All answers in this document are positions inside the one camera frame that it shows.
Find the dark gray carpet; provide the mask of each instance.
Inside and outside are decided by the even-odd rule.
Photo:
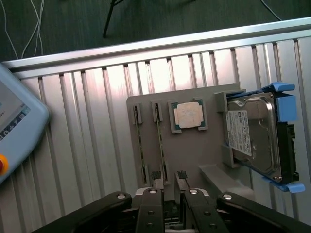
[[[2,0],[8,31],[21,56],[36,24],[29,0]],[[266,0],[283,20],[311,16],[310,0]],[[34,0],[37,9],[41,0]],[[110,0],[46,0],[41,35],[44,54],[272,22],[260,0],[125,0],[116,6],[102,38]],[[15,59],[0,8],[0,61]],[[35,40],[26,57],[34,55]]]

